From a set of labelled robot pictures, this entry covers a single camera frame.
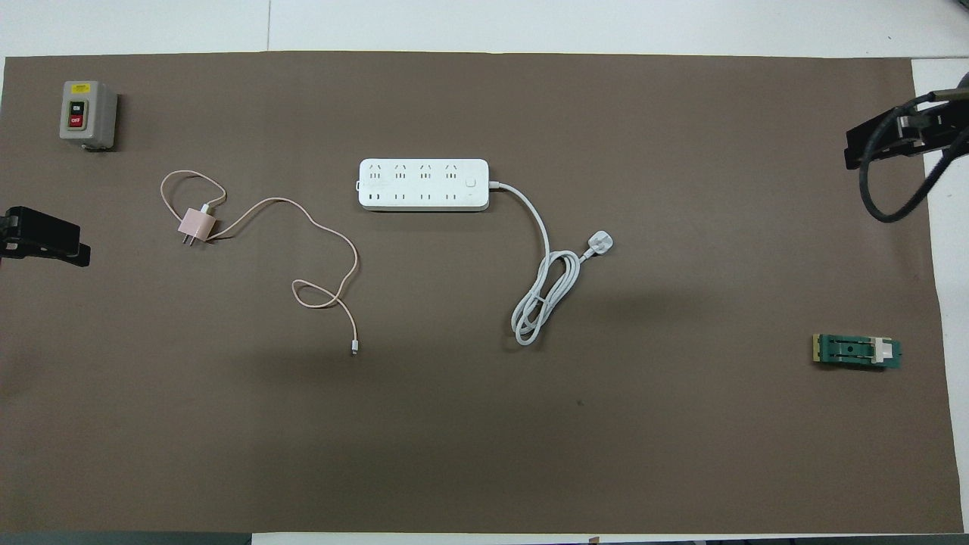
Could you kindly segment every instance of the power cord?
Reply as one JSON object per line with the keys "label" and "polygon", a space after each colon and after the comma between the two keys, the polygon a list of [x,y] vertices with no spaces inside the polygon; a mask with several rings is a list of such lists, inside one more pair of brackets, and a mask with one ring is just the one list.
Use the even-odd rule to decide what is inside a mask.
{"label": "power cord", "polygon": [[871,165],[871,161],[875,154],[881,151],[880,149],[875,149],[875,146],[880,140],[882,140],[882,136],[885,135],[885,132],[889,130],[889,127],[895,123],[895,121],[901,115],[910,111],[919,104],[935,101],[936,93],[931,92],[920,97],[916,97],[905,104],[894,108],[891,113],[882,119],[882,122],[878,124],[875,131],[871,133],[870,137],[868,137],[868,142],[864,147],[864,154],[861,156],[859,165],[859,188],[861,191],[861,201],[864,203],[865,209],[867,209],[868,213],[870,213],[871,216],[878,221],[883,223],[892,223],[912,213],[912,210],[921,204],[925,197],[928,196],[928,192],[932,190],[935,183],[939,181],[940,177],[942,177],[942,173],[944,173],[952,161],[959,156],[962,147],[969,142],[969,127],[967,127],[955,137],[953,143],[950,144],[947,149],[942,151],[942,158],[939,159],[939,162],[936,163],[935,167],[933,167],[931,172],[929,172],[928,176],[925,178],[925,181],[923,181],[922,185],[919,186],[919,189],[916,190],[908,202],[902,205],[901,208],[893,213],[884,213],[875,205],[875,203],[871,200],[871,192],[868,190],[868,167]]}
{"label": "power cord", "polygon": [[[542,216],[532,205],[531,201],[520,191],[507,183],[490,181],[488,189],[503,189],[515,195],[525,204],[535,217],[535,222],[542,232],[542,244],[545,248],[545,256],[539,262],[539,271],[535,277],[535,283],[528,289],[525,296],[521,298],[515,310],[512,312],[512,331],[515,332],[515,340],[522,346],[527,346],[538,338],[542,326],[548,321],[555,306],[558,305],[572,286],[578,280],[578,273],[581,264],[593,255],[601,255],[612,248],[612,237],[605,231],[599,231],[589,239],[589,248],[579,257],[572,250],[551,251],[548,244],[548,231]],[[565,272],[555,280],[548,293],[542,297],[542,287],[545,286],[548,278],[548,268],[556,260],[561,260],[565,265]]]}
{"label": "power cord", "polygon": [[[219,190],[222,191],[222,195],[220,195],[219,197],[216,197],[215,199],[212,199],[211,201],[206,202],[201,206],[200,209],[189,208],[185,212],[184,216],[180,216],[178,215],[178,212],[176,212],[175,209],[172,207],[172,204],[169,202],[168,196],[165,194],[165,184],[173,176],[179,176],[179,175],[182,175],[182,179],[191,178],[191,177],[200,177],[212,183],[216,187],[218,187]],[[296,280],[293,280],[290,287],[293,291],[293,297],[296,298],[297,303],[305,306],[306,308],[329,308],[334,305],[340,305],[343,308],[343,310],[347,313],[347,317],[350,318],[350,325],[351,327],[353,327],[353,330],[354,330],[354,338],[353,338],[353,342],[351,343],[351,354],[357,355],[357,352],[359,350],[359,341],[357,339],[357,321],[354,320],[354,315],[350,312],[350,308],[348,308],[341,300],[341,297],[343,295],[343,290],[346,287],[347,281],[350,279],[350,276],[352,276],[353,273],[357,271],[357,267],[359,265],[359,254],[357,253],[357,247],[354,246],[354,244],[350,241],[350,239],[348,239],[346,236],[344,236],[342,233],[338,231],[334,231],[333,229],[325,225],[321,225],[320,223],[317,223],[317,221],[313,219],[313,216],[311,216],[309,212],[306,211],[306,208],[304,208],[300,203],[297,203],[296,201],[292,201],[285,197],[268,197],[266,199],[262,199],[261,201],[259,201],[258,203],[250,207],[249,210],[245,211],[229,227],[223,229],[222,231],[219,231],[218,233],[211,234],[212,228],[215,226],[215,218],[212,217],[212,213],[214,212],[215,207],[225,203],[228,197],[228,194],[226,193],[226,188],[223,187],[222,184],[196,171],[179,170],[179,171],[170,172],[164,178],[162,178],[162,183],[159,187],[159,191],[162,194],[162,202],[165,203],[165,207],[168,208],[169,212],[171,212],[172,215],[175,217],[175,219],[179,221],[178,231],[185,234],[185,240],[183,241],[183,243],[189,242],[191,244],[191,243],[194,243],[195,240],[201,240],[203,242],[212,242],[214,240],[229,239],[230,236],[228,235],[228,233],[233,229],[235,229],[235,227],[238,226],[245,218],[249,217],[252,214],[257,213],[259,210],[261,210],[262,208],[272,203],[289,203],[294,207],[299,208],[299,211],[301,211],[306,216],[306,219],[308,219],[309,222],[312,223],[314,226],[328,233],[337,235],[339,238],[343,239],[347,243],[347,245],[350,246],[350,249],[352,249],[354,252],[354,265],[347,271],[346,274],[344,274],[343,279],[340,280],[340,286],[337,288],[336,293],[333,293],[327,288],[314,284],[313,282],[310,282],[308,280],[303,280],[302,278],[297,278]],[[327,294],[330,297],[330,299],[329,301],[318,305],[307,303],[306,301],[303,300],[303,298],[299,296],[299,290],[303,288],[313,288],[313,289],[319,290]]]}

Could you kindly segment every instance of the gray switch box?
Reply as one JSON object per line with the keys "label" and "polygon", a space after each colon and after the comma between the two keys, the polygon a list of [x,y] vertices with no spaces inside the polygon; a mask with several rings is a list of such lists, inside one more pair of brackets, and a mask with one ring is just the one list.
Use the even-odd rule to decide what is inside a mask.
{"label": "gray switch box", "polygon": [[117,109],[118,96],[100,81],[65,81],[60,137],[84,149],[108,149]]}

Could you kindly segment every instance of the power strip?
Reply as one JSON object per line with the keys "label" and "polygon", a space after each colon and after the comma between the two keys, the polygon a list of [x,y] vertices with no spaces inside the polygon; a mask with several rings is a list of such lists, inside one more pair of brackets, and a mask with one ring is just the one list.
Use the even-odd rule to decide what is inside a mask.
{"label": "power strip", "polygon": [[481,211],[488,205],[484,159],[364,159],[357,197],[368,210]]}

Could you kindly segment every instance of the charging cable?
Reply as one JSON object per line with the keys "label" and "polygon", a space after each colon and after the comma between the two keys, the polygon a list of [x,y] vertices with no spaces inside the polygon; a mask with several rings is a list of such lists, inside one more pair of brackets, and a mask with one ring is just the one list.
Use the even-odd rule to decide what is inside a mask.
{"label": "charging cable", "polygon": [[[218,187],[219,190],[222,191],[222,195],[220,195],[219,197],[216,197],[215,199],[212,199],[211,201],[206,202],[199,209],[189,208],[185,212],[184,216],[180,216],[178,215],[178,212],[176,212],[175,209],[172,207],[172,204],[169,202],[168,196],[166,196],[165,194],[165,184],[173,176],[179,176],[179,175],[181,175],[183,179],[190,178],[190,177],[200,177],[212,183],[216,187]],[[343,241],[345,241],[347,245],[350,246],[350,249],[354,251],[354,265],[343,276],[343,279],[340,280],[340,286],[336,289],[336,293],[331,292],[327,288],[314,284],[313,282],[303,280],[302,278],[297,278],[296,280],[293,280],[291,284],[291,289],[293,291],[293,297],[296,298],[297,303],[305,306],[306,308],[330,308],[335,305],[340,305],[343,308],[344,312],[347,313],[347,317],[350,318],[350,325],[351,327],[353,327],[353,330],[354,330],[353,342],[350,345],[351,354],[357,355],[357,352],[359,350],[359,341],[357,340],[357,321],[354,320],[354,315],[350,312],[350,308],[347,308],[347,306],[343,303],[341,299],[341,297],[343,296],[343,290],[346,287],[347,281],[350,279],[350,276],[352,276],[353,273],[357,271],[357,267],[359,265],[359,254],[357,253],[357,247],[354,246],[352,242],[350,242],[350,239],[347,239],[346,236],[344,236],[342,233],[338,231],[335,231],[325,225],[321,225],[320,223],[317,223],[317,221],[313,219],[313,216],[311,216],[309,212],[306,211],[306,208],[303,208],[300,203],[297,203],[296,201],[292,201],[285,197],[268,197],[266,199],[262,199],[261,201],[253,205],[249,210],[245,211],[229,227],[223,229],[222,231],[212,234],[212,228],[215,226],[215,218],[212,216],[212,213],[214,212],[215,207],[225,203],[226,198],[228,197],[228,194],[226,193],[226,188],[223,187],[222,184],[220,184],[219,182],[215,181],[214,179],[202,173],[182,170],[182,171],[170,172],[164,178],[162,178],[162,183],[161,183],[161,186],[159,187],[159,190],[162,193],[162,201],[165,203],[166,208],[168,208],[169,212],[171,212],[172,215],[175,217],[175,219],[179,221],[178,231],[180,233],[185,234],[185,239],[182,242],[188,243],[189,245],[193,244],[195,240],[201,240],[203,242],[212,242],[214,240],[229,239],[231,237],[229,235],[229,232],[231,232],[240,223],[242,223],[242,221],[245,218],[249,217],[252,214],[257,213],[259,210],[261,210],[262,208],[265,208],[266,206],[272,203],[289,203],[294,207],[299,208],[299,211],[301,211],[306,216],[306,219],[308,219],[309,222],[312,223],[314,226],[328,233],[337,235],[339,238],[343,239]],[[325,293],[329,296],[329,301],[326,301],[325,303],[320,303],[318,305],[307,303],[306,301],[303,300],[303,298],[299,296],[299,291],[303,288],[312,288],[322,293]]]}
{"label": "charging cable", "polygon": [[[568,295],[572,286],[576,285],[582,262],[593,255],[602,255],[608,252],[612,248],[612,237],[605,231],[596,232],[589,239],[589,248],[581,256],[578,256],[572,250],[553,252],[548,244],[548,231],[546,230],[545,223],[542,221],[542,216],[539,215],[531,201],[507,183],[490,181],[487,183],[487,186],[488,189],[503,189],[521,199],[525,206],[532,212],[532,215],[535,216],[535,222],[538,223],[539,230],[542,232],[542,244],[545,248],[545,257],[539,262],[539,272],[535,277],[535,283],[528,289],[528,292],[525,293],[525,296],[521,298],[521,301],[518,302],[518,305],[512,312],[512,331],[515,332],[515,340],[518,341],[518,344],[527,346],[538,338],[542,326],[548,321],[551,312],[555,310],[555,306]],[[551,267],[551,264],[555,260],[562,261],[565,265],[565,272],[555,280],[555,283],[548,289],[548,293],[543,297],[542,287],[545,286],[548,278],[548,268]]]}

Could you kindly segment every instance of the switch box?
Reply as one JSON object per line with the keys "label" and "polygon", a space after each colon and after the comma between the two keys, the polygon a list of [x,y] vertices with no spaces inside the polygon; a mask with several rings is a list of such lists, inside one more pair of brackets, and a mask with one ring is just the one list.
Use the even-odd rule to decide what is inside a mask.
{"label": "switch box", "polygon": [[484,159],[364,159],[357,197],[376,211],[480,211],[487,183]]}
{"label": "switch box", "polygon": [[114,146],[118,96],[100,81],[65,81],[60,137],[84,149]]}

